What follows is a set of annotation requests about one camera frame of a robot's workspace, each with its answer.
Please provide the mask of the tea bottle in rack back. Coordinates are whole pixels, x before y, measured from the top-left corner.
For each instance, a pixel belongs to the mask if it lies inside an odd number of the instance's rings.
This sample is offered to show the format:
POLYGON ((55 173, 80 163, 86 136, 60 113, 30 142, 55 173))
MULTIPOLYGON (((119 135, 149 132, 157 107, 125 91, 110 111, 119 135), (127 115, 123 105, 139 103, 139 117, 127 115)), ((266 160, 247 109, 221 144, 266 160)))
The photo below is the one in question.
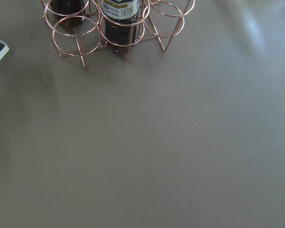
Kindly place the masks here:
POLYGON ((115 53, 125 54, 136 41, 139 0, 103 0, 101 6, 105 19, 105 37, 108 48, 115 53))

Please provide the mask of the tea bottle in rack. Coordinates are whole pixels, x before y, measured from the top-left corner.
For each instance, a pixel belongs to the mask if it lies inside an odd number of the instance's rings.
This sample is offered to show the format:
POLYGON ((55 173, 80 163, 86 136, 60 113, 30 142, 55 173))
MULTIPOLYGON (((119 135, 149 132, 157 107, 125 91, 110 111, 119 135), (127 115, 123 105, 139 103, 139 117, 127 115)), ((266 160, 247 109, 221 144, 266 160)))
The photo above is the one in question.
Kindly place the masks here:
MULTIPOLYGON (((55 20, 59 21, 76 12, 77 15, 85 14, 85 2, 83 0, 52 0, 50 3, 51 10, 57 14, 54 14, 55 20)), ((64 27, 76 27, 83 22, 82 17, 71 17, 60 22, 61 26, 64 27)))
POLYGON ((115 53, 125 54, 136 41, 139 0, 103 0, 101 6, 105 19, 105 37, 108 48, 115 53))

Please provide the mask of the tea bottle in rack front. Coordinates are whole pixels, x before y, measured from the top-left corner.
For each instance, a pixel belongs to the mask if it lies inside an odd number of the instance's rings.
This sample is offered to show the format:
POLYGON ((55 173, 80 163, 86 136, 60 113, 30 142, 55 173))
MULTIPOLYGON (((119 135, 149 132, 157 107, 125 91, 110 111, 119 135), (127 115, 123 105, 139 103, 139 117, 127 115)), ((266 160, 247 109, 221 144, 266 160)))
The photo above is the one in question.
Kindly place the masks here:
MULTIPOLYGON (((77 15, 85 14, 85 2, 83 0, 52 0, 50 3, 51 10, 57 14, 54 14, 55 20, 59 21, 76 12, 77 15)), ((61 26, 64 27, 76 27, 83 22, 82 17, 71 17, 60 22, 61 26)))

